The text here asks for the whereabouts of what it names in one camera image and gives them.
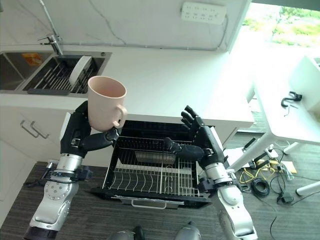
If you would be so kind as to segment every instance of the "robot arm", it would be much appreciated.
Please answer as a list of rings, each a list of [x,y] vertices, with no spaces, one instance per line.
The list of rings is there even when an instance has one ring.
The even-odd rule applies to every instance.
[[[193,145],[182,145],[165,138],[165,147],[182,159],[198,161],[206,177],[200,179],[201,192],[210,193],[218,211],[223,232],[228,240],[257,240],[252,218],[244,206],[244,198],[236,184],[233,170],[224,167],[225,156],[214,127],[209,128],[189,107],[182,112],[182,122]]]
[[[44,196],[35,211],[25,240],[54,240],[69,213],[71,201],[77,193],[78,181],[89,179],[92,172],[81,168],[88,151],[113,145],[119,130],[91,133],[88,121],[88,101],[81,104],[74,113],[67,113],[60,133],[60,160],[44,186]]]

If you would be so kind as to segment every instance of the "dishwasher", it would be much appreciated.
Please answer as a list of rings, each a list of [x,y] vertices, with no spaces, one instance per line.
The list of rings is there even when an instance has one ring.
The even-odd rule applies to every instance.
[[[182,124],[127,120],[101,187],[91,193],[136,208],[201,208],[211,200],[201,194],[197,164],[164,147],[164,138],[191,144]]]

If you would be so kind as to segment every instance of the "sink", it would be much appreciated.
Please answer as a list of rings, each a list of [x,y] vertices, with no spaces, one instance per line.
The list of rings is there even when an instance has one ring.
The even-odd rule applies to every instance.
[[[52,52],[0,53],[0,90],[16,90]]]
[[[81,71],[76,84],[71,86],[69,77],[82,56],[92,56],[91,64],[87,70]],[[29,94],[44,95],[86,94],[88,79],[102,74],[110,56],[110,52],[66,52],[65,55],[52,55],[22,86],[22,90]]]

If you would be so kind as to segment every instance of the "white countertop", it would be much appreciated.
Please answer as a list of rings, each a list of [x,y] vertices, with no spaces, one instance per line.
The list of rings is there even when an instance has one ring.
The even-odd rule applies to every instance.
[[[48,50],[48,46],[1,47],[1,51]],[[249,127],[254,122],[244,95],[228,77],[229,54],[107,46],[64,46],[67,51],[112,52],[103,75],[127,88],[128,120],[180,123],[186,105],[208,125],[220,121]],[[1,105],[74,110],[85,98],[0,94]]]

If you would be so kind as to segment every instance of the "wire rack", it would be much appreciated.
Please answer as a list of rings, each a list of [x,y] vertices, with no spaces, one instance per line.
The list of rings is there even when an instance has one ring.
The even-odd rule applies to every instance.
[[[161,139],[119,138],[109,189],[198,197],[195,162],[164,151]]]
[[[56,66],[50,67],[34,88],[70,90],[71,93],[77,94],[86,93],[88,91],[88,80],[95,73],[93,63],[88,70],[82,70],[74,86],[71,86],[69,82],[72,70],[72,68],[67,67],[67,65],[62,61]]]

